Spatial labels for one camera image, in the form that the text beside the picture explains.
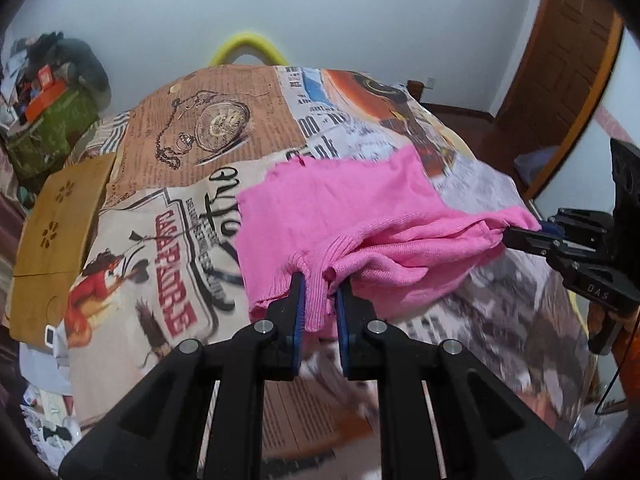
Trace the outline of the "person's right hand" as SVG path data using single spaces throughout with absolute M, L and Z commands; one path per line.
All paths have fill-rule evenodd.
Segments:
M 639 406 L 640 364 L 639 364 L 639 310 L 626 318 L 613 312 L 606 312 L 600 304 L 590 302 L 587 316 L 588 330 L 597 334 L 606 318 L 622 323 L 623 328 L 612 345 L 614 359 L 620 374 L 620 384 L 627 402 L 632 408 Z

